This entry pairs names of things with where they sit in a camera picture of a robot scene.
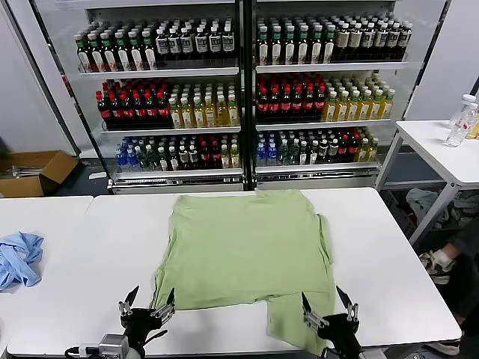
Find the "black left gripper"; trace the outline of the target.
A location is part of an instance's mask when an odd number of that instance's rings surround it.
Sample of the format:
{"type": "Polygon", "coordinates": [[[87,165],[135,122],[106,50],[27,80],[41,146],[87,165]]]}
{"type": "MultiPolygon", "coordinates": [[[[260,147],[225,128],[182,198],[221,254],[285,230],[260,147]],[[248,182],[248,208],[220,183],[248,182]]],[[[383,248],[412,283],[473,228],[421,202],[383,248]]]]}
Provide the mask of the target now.
{"type": "Polygon", "coordinates": [[[175,313],[174,288],[171,289],[167,301],[159,309],[132,308],[139,286],[130,291],[123,301],[118,302],[120,323],[125,329],[129,347],[135,349],[140,356],[145,356],[144,347],[152,340],[162,336],[162,331],[147,338],[151,331],[162,327],[161,319],[170,319],[175,313]]]}

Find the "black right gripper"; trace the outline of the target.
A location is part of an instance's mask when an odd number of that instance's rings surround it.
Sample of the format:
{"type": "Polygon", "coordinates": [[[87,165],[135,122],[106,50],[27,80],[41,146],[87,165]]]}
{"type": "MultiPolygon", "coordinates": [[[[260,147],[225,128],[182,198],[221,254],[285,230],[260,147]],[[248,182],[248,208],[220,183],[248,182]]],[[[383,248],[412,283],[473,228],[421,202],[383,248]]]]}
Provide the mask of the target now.
{"type": "Polygon", "coordinates": [[[347,314],[321,317],[311,309],[305,293],[302,292],[303,319],[311,330],[317,330],[318,337],[333,344],[340,358],[358,359],[362,352],[356,339],[356,331],[359,328],[359,304],[353,303],[339,286],[336,286],[336,290],[347,314]]]}

